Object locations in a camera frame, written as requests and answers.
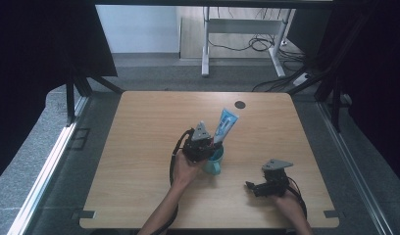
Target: toothpaste tube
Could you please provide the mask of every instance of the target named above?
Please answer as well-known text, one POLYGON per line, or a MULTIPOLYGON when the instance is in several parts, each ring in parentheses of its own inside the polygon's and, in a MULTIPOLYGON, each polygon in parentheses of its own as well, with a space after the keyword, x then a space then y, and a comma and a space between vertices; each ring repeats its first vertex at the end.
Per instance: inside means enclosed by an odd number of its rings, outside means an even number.
POLYGON ((218 128, 216 128, 213 143, 216 144, 219 142, 224 142, 224 139, 230 131, 231 127, 236 123, 238 119, 238 115, 232 113, 227 109, 223 109, 219 126, 218 128))

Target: wall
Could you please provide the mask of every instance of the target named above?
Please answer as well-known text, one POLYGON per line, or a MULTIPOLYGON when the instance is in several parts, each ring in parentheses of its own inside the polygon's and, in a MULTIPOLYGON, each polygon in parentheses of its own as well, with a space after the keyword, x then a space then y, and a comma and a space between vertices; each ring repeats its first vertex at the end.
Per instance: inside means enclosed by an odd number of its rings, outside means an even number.
POLYGON ((177 7, 96 6, 112 53, 179 52, 177 7))

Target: cup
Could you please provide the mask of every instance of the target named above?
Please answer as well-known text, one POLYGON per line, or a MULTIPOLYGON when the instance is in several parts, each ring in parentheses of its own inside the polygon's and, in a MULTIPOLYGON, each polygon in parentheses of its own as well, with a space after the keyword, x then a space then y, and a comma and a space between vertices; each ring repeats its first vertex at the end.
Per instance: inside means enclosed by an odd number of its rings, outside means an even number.
POLYGON ((210 157, 207 162, 203 165, 202 169, 206 173, 217 175, 221 173, 221 163, 224 158, 224 147, 215 151, 215 154, 210 157))

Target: human hand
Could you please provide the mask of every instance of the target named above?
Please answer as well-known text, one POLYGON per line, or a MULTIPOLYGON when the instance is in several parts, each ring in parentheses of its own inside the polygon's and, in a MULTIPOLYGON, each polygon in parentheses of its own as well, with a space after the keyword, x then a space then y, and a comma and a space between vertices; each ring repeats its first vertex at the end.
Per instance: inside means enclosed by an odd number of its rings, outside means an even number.
MULTIPOLYGON (((297 191, 297 188, 293 183, 291 183, 291 180, 289 181, 289 186, 297 191)), ((274 202, 279 211, 292 223, 297 235, 313 234, 311 226, 307 221, 298 199, 293 193, 286 190, 284 195, 281 197, 271 195, 270 199, 274 202)))
POLYGON ((187 187, 196 177, 199 169, 206 163, 207 159, 198 163, 190 161, 182 151, 175 156, 174 182, 173 185, 187 187))

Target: table surface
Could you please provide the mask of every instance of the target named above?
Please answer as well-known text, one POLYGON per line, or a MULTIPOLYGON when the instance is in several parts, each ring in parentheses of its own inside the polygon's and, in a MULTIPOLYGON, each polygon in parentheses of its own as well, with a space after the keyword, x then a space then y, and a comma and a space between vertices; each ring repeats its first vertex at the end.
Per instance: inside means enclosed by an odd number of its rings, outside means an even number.
POLYGON ((225 139, 222 173, 201 171, 179 203, 174 228, 285 228, 269 199, 245 181, 264 183, 269 159, 294 163, 295 179, 313 227, 336 227, 320 170, 289 95, 232 92, 125 92, 98 165, 82 218, 83 228, 139 228, 170 188, 171 153, 181 134, 204 120, 214 133, 223 108, 240 116, 225 139), (246 104, 234 107, 236 101, 246 104))

